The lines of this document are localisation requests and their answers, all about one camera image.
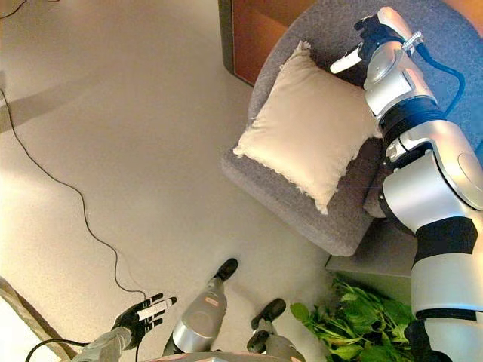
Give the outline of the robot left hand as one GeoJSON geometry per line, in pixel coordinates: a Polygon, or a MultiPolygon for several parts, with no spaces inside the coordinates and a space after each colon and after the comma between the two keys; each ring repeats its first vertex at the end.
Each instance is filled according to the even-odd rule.
{"type": "Polygon", "coordinates": [[[130,341],[124,350],[136,348],[149,331],[163,323],[161,315],[176,302],[175,296],[165,299],[163,293],[158,293],[121,313],[112,328],[122,327],[130,332],[130,341]]]}

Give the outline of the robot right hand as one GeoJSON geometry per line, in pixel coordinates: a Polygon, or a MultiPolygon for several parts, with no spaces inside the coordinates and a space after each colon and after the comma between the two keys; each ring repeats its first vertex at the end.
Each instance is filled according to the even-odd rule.
{"type": "Polygon", "coordinates": [[[376,14],[361,18],[354,25],[354,29],[361,37],[361,41],[331,64],[329,69],[333,74],[352,68],[360,62],[369,61],[382,44],[391,41],[404,44],[412,36],[408,24],[391,7],[382,7],[376,14]]]}

